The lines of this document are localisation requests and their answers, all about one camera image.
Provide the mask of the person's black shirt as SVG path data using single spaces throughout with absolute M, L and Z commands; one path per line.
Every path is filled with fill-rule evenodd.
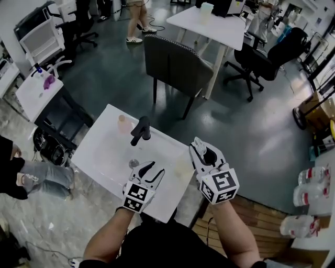
M 79 268 L 239 268 L 228 257 L 205 245 L 190 228 L 143 222 L 126 232 L 115 260 L 83 260 Z M 263 261 L 251 268 L 267 268 Z

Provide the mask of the black office chair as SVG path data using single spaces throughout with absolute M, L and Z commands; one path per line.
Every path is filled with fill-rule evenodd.
M 260 92 L 263 91 L 264 86 L 260 84 L 259 78 L 266 81 L 275 80 L 280 67 L 300 57 L 310 48 L 311 42 L 307 40 L 308 35 L 302 29 L 295 27 L 264 55 L 258 50 L 258 44 L 265 44 L 265 40 L 252 32 L 249 34 L 254 37 L 253 45 L 243 43 L 241 50 L 233 52 L 240 66 L 229 61 L 224 63 L 224 67 L 231 66 L 239 74 L 225 78 L 223 84 L 226 85 L 234 80 L 245 80 L 250 94 L 247 101 L 251 102 L 253 100 L 251 83 L 258 85 Z
M 98 44 L 89 40 L 88 37 L 98 37 L 98 33 L 89 32 L 94 24 L 94 19 L 88 14 L 90 0 L 75 0 L 76 11 L 70 12 L 76 16 L 75 21 L 62 23 L 56 28 L 62 29 L 65 52 L 68 55 L 75 55 L 77 47 L 82 48 L 83 43 L 92 44 L 94 48 Z

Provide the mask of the group of water bottles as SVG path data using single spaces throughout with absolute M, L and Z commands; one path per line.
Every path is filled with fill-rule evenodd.
M 321 229 L 316 237 L 295 239 L 292 247 L 305 250 L 335 250 L 335 148 L 320 155 L 315 160 L 316 166 L 330 169 L 330 193 L 309 205 L 307 214 L 313 216 L 330 216 L 328 228 Z

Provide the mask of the person's left forearm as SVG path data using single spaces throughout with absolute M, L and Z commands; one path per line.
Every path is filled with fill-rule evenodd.
M 119 208 L 112 218 L 93 235 L 87 244 L 83 260 L 110 263 L 116 259 L 134 212 Z

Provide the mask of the translucent plastic container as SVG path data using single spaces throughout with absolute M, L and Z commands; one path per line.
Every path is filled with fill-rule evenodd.
M 208 2 L 203 2 L 200 6 L 200 23 L 205 25 L 214 9 L 214 5 Z

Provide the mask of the brown cardboard box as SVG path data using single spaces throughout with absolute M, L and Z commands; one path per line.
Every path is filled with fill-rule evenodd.
M 312 109 L 315 105 L 318 105 L 327 94 L 320 95 L 318 92 L 312 93 L 307 99 L 305 99 L 298 107 L 304 114 Z M 313 111 L 308 113 L 306 116 L 307 128 L 311 132 L 317 132 L 323 130 L 330 123 L 330 120 L 335 121 L 335 101 L 333 95 L 329 97 L 324 103 L 316 107 Z

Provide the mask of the white chair base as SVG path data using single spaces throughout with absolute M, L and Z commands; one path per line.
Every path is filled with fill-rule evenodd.
M 73 63 L 72 60 L 65 60 L 64 58 L 65 58 L 65 56 L 63 55 L 63 56 L 59 57 L 55 61 L 54 64 L 47 65 L 47 72 L 50 73 L 50 74 L 53 73 L 53 75 L 56 79 L 59 78 L 58 67 L 60 67 L 61 65 L 64 65 L 64 64 L 72 64 Z

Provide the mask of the black box printer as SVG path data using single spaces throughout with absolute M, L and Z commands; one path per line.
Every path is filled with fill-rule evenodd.
M 195 6 L 201 8 L 203 3 L 213 5 L 212 14 L 220 17 L 226 17 L 233 14 L 230 10 L 232 0 L 196 0 Z

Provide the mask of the black backpack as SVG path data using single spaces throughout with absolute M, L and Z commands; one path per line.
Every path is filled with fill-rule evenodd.
M 44 162 L 65 167 L 72 151 L 41 128 L 36 128 L 32 137 L 34 156 L 38 152 Z

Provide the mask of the black standing fan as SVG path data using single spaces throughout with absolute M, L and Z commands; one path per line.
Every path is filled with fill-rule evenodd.
M 308 128 L 312 132 L 317 132 L 326 127 L 324 122 L 325 113 L 323 112 L 318 100 L 303 101 L 292 111 L 294 120 L 302 130 Z

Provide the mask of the clear pump bottle yellow label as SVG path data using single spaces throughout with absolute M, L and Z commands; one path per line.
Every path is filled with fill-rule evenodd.
M 192 179 L 196 170 L 193 167 L 192 154 L 197 160 L 203 160 L 203 156 L 206 153 L 207 148 L 204 142 L 199 138 L 195 137 L 194 141 L 183 151 L 183 153 L 176 159 L 174 166 L 174 175 L 181 182 L 188 182 Z

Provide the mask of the black faucet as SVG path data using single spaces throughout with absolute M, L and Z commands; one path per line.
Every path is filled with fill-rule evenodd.
M 130 134 L 133 136 L 130 144 L 134 147 L 137 145 L 140 138 L 149 140 L 151 138 L 149 118 L 147 116 L 142 116 Z

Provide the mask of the person's right forearm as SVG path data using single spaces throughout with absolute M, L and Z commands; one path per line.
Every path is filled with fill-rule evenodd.
M 229 201 L 211 207 L 222 248 L 239 268 L 261 261 L 255 237 Z

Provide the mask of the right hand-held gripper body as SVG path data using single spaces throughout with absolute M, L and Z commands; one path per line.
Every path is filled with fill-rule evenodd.
M 203 176 L 197 177 L 199 190 L 212 205 L 233 199 L 240 184 L 235 170 L 228 163 L 220 165 Z

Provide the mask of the grey upholstered chair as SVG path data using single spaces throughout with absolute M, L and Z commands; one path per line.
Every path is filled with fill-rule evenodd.
M 182 119 L 197 94 L 214 75 L 213 68 L 192 48 L 179 42 L 146 35 L 143 41 L 147 75 L 153 78 L 153 102 L 157 101 L 157 83 L 161 81 L 189 97 Z

